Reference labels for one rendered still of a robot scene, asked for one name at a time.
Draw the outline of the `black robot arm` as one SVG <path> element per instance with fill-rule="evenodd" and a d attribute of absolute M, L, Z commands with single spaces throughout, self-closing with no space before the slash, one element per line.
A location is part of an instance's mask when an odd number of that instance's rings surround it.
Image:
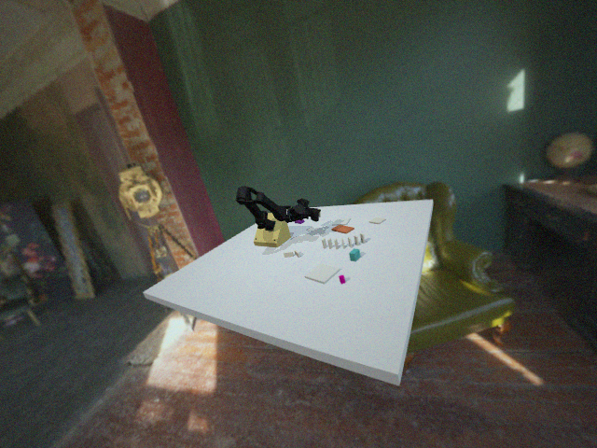
<path fill-rule="evenodd" d="M 252 199 L 250 191 L 257 196 L 255 200 Z M 277 220 L 285 221 L 286 223 L 299 220 L 299 217 L 304 212 L 308 212 L 307 207 L 309 204 L 309 201 L 305 199 L 299 199 L 297 200 L 298 204 L 296 206 L 292 206 L 292 208 L 291 205 L 277 205 L 267 196 L 265 196 L 263 192 L 256 191 L 255 189 L 247 186 L 238 187 L 236 202 L 239 204 L 244 204 L 255 217 L 257 228 L 265 229 L 265 231 L 273 231 L 276 221 L 269 220 L 268 213 L 266 211 L 261 211 L 256 203 L 261 204 L 271 211 Z"/>

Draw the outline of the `teal cube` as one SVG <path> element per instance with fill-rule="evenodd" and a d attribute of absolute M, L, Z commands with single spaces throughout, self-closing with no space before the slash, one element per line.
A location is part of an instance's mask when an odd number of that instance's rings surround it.
<path fill-rule="evenodd" d="M 354 248 L 349 254 L 350 254 L 351 261 L 357 262 L 361 258 L 360 249 Z"/>

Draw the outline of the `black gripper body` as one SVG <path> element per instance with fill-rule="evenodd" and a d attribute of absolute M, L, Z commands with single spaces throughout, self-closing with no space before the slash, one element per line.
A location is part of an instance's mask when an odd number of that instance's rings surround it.
<path fill-rule="evenodd" d="M 309 217 L 311 217 L 311 220 L 313 220 L 315 222 L 319 221 L 319 212 L 317 210 L 308 210 L 308 212 L 304 212 L 299 217 L 299 220 L 302 220 L 303 218 L 309 219 Z"/>

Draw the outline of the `orange flat slab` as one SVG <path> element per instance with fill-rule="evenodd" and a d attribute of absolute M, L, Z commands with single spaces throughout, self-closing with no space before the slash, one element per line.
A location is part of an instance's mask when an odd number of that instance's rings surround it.
<path fill-rule="evenodd" d="M 331 230 L 347 234 L 348 232 L 353 231 L 354 228 L 353 227 L 339 225 L 339 226 L 337 226 L 337 227 L 335 227 L 335 228 L 333 228 Z"/>

